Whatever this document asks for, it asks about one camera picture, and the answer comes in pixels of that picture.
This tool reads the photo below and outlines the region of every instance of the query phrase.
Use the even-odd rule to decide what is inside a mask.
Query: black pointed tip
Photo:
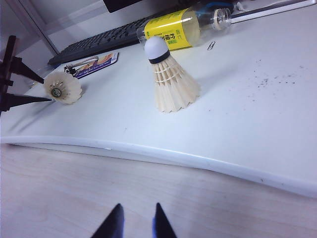
[[[177,238],[160,203],[157,203],[154,220],[154,232],[157,238]]]
[[[94,233],[92,238],[122,238],[123,225],[123,207],[118,203]]]

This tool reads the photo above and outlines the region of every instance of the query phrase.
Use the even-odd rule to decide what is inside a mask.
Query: card
[[[74,74],[74,77],[79,79],[79,78],[82,78],[88,74],[96,72],[99,69],[105,68],[113,63],[116,63],[118,60],[118,55],[119,55],[118,52],[110,53],[106,56],[101,57],[99,60],[90,62],[90,63],[82,66]]]

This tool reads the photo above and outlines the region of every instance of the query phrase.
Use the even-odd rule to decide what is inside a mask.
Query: feather shuttlecock
[[[200,86],[170,55],[165,41],[153,36],[146,41],[144,50],[154,71],[156,107],[169,113],[193,103]]]
[[[46,93],[64,104],[72,104],[81,97],[82,88],[77,78],[65,72],[53,72],[44,80]]]

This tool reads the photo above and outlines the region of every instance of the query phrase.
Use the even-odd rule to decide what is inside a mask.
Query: yellow label
[[[187,9],[150,20],[144,28],[147,39],[152,36],[160,36],[165,40],[170,50],[191,46],[186,40],[182,16]]]

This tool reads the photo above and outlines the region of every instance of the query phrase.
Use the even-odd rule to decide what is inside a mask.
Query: black band on shuttlecock
[[[159,63],[159,62],[162,62],[163,60],[167,59],[167,57],[169,57],[169,56],[170,56],[170,52],[169,52],[169,50],[167,50],[166,53],[164,53],[160,57],[157,57],[155,59],[149,59],[149,62],[150,63]]]

